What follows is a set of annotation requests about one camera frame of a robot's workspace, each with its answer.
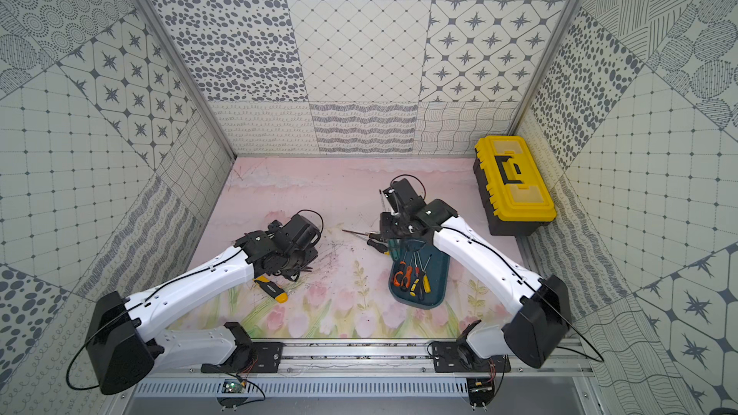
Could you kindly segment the green black screwdriver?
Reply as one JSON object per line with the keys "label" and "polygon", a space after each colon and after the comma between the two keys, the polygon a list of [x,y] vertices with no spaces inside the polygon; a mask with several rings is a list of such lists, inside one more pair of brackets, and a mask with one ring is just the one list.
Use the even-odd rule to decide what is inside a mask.
{"label": "green black screwdriver", "polygon": [[405,249],[401,239],[390,239],[387,242],[388,253],[393,261],[402,261],[405,257]]}

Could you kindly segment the black screwdriver yellow cap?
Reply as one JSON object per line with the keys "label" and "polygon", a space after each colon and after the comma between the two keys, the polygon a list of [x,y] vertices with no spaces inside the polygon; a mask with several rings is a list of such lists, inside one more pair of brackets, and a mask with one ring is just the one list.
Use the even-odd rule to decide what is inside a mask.
{"label": "black screwdriver yellow cap", "polygon": [[388,255],[389,254],[388,246],[386,244],[383,244],[382,242],[378,242],[376,240],[369,239],[367,241],[367,245],[370,246],[370,247],[372,247],[372,248],[374,248],[376,251],[378,251],[379,253],[381,253],[383,255]]}

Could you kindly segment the black yellow-dotted screwdriver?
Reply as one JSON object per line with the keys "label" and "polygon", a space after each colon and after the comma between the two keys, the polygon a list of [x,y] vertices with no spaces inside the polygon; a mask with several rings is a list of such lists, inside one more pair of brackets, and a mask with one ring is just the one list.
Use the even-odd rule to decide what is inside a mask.
{"label": "black yellow-dotted screwdriver", "polygon": [[354,236],[363,236],[378,242],[386,242],[386,239],[379,232],[357,232],[346,229],[343,229],[342,232],[347,232],[347,234],[353,234]]}

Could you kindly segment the orange black screwdriver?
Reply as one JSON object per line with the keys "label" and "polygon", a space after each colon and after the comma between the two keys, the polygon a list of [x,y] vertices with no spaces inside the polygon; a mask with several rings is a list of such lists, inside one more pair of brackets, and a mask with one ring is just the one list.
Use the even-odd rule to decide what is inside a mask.
{"label": "orange black screwdriver", "polygon": [[401,290],[403,292],[408,292],[411,289],[415,267],[415,255],[411,255],[411,260],[406,263],[403,277],[401,279]]}
{"label": "orange black screwdriver", "polygon": [[406,270],[407,270],[406,257],[403,257],[403,259],[401,259],[394,268],[392,284],[395,287],[397,288],[405,287]]}

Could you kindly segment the black yellow small screwdriver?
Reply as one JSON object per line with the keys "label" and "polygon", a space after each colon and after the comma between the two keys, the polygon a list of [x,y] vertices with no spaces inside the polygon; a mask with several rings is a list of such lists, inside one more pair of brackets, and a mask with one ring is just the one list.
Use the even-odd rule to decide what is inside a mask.
{"label": "black yellow small screwdriver", "polygon": [[416,297],[419,301],[423,301],[426,296],[423,291],[421,272],[421,268],[416,266],[414,271],[413,283],[411,286],[411,297]]}

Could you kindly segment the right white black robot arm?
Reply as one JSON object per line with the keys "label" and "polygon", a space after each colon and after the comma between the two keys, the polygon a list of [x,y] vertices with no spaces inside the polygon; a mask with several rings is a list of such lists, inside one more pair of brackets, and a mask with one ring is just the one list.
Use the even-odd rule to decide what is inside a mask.
{"label": "right white black robot arm", "polygon": [[446,202],[426,202],[400,175],[382,195],[391,211],[381,214],[380,232],[389,239],[424,240],[464,266],[487,287],[511,315],[503,325],[480,320],[457,338],[459,357],[469,367],[492,357],[513,355],[540,369],[561,340],[580,331],[574,326],[568,286],[547,279],[513,261],[477,234]]}

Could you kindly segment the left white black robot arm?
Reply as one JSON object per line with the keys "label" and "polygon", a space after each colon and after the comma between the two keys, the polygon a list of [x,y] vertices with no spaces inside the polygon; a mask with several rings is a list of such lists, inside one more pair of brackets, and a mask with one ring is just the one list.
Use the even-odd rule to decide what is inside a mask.
{"label": "left white black robot arm", "polygon": [[109,396],[134,387],[153,373],[198,366],[204,373],[240,375],[257,366],[259,352],[240,322],[209,330],[171,332],[170,326],[242,284],[271,277],[296,282],[311,269],[324,222],[303,211],[286,224],[246,232],[203,265],[128,297],[114,291],[96,305],[81,349],[96,377],[95,389]]}

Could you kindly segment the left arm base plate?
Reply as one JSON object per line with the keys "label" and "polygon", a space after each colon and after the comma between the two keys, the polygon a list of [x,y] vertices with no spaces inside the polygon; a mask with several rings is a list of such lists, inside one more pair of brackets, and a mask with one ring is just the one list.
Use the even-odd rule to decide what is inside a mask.
{"label": "left arm base plate", "polygon": [[236,351],[222,364],[201,365],[203,374],[276,374],[284,351],[284,343],[277,341],[255,342],[251,345],[238,345]]}

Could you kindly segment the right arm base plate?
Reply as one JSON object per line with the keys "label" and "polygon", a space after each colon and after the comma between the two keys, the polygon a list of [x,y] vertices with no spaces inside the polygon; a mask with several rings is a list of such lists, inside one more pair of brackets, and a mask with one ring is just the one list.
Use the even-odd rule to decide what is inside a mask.
{"label": "right arm base plate", "polygon": [[427,346],[427,353],[436,373],[507,373],[511,370],[508,357],[494,355],[482,359],[455,341],[432,341]]}

